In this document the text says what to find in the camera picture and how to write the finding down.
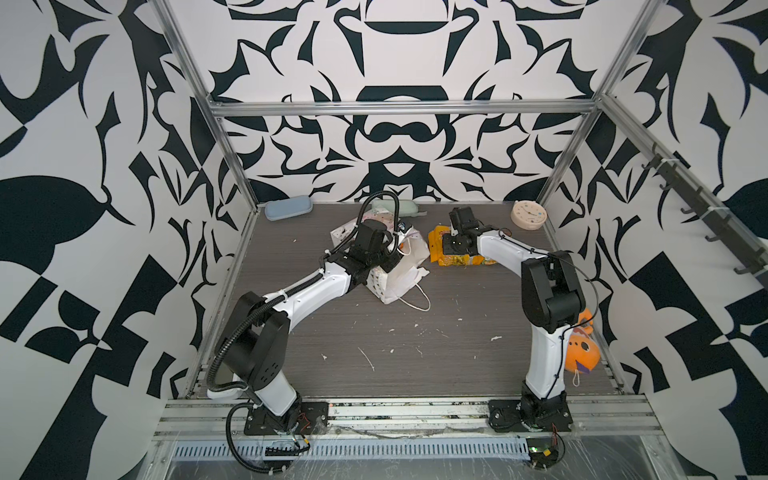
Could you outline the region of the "cartoon animal paper bag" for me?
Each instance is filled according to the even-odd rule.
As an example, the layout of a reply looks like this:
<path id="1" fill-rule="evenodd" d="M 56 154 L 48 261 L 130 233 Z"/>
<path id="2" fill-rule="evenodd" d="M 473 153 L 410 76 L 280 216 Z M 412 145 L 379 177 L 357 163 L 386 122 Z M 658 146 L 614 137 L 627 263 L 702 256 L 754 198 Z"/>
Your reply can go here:
<path id="1" fill-rule="evenodd" d="M 363 215 L 363 221 L 365 220 L 379 221 L 387 227 L 390 233 L 393 233 L 394 218 L 391 213 L 369 211 Z M 339 246 L 342 240 L 352 233 L 355 222 L 354 219 L 350 220 L 330 232 L 334 247 Z M 412 228 L 410 235 L 411 254 L 404 255 L 400 264 L 390 273 L 385 273 L 379 267 L 372 268 L 366 280 L 366 288 L 385 305 L 402 301 L 414 309 L 428 311 L 431 308 L 431 301 L 418 285 L 421 279 L 429 274 L 428 270 L 422 267 L 429 256 L 428 246 L 421 233 L 414 227 Z M 413 288 L 421 291 L 427 301 L 426 307 L 417 307 L 404 300 L 403 297 Z"/>

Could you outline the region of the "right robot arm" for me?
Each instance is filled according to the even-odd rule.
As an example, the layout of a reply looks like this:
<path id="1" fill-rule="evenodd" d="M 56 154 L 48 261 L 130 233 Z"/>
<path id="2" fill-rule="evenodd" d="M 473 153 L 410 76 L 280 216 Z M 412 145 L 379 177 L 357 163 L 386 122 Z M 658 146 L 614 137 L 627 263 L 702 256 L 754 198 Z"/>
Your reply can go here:
<path id="1" fill-rule="evenodd" d="M 521 279 L 521 305 L 532 326 L 531 358 L 519 402 L 489 404 L 497 432 L 517 427 L 554 431 L 570 424 L 564 380 L 568 342 L 580 326 L 587 302 L 577 269 L 565 251 L 548 252 L 515 240 L 478 220 L 469 207 L 449 213 L 451 232 L 442 236 L 445 254 L 482 256 Z"/>

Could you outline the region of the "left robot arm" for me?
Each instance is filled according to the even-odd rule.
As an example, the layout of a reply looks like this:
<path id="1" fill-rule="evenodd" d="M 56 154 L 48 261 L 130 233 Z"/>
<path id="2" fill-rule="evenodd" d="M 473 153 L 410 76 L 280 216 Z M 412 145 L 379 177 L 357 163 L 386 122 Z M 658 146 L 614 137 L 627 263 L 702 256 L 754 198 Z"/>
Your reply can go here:
<path id="1" fill-rule="evenodd" d="M 367 283 L 370 272 L 392 270 L 403 255 L 408 230 L 400 225 L 400 200 L 379 191 L 363 202 L 352 231 L 319 259 L 319 268 L 265 296 L 242 295 L 215 343 L 206 369 L 207 395 L 244 394 L 259 402 L 271 427 L 287 432 L 297 423 L 301 398 L 283 366 L 293 328 L 327 303 Z"/>

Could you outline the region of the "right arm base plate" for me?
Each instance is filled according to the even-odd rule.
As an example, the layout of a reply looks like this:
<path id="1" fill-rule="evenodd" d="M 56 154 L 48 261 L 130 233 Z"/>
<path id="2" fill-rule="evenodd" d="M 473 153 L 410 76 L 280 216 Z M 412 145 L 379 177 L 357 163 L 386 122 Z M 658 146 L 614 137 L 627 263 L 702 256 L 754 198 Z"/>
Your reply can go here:
<path id="1" fill-rule="evenodd" d="M 573 424 L 568 405 L 561 397 L 491 400 L 488 410 L 488 424 L 497 433 L 569 432 Z"/>

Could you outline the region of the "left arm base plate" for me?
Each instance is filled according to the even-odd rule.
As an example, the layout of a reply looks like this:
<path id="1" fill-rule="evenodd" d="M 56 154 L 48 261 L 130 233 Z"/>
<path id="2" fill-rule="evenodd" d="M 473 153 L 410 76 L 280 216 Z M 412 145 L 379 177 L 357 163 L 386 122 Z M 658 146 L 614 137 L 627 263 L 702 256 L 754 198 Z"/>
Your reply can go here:
<path id="1" fill-rule="evenodd" d="M 327 427 L 329 404 L 297 400 L 286 413 L 278 416 L 265 406 L 252 406 L 244 427 L 246 436 L 278 434 L 311 435 Z"/>

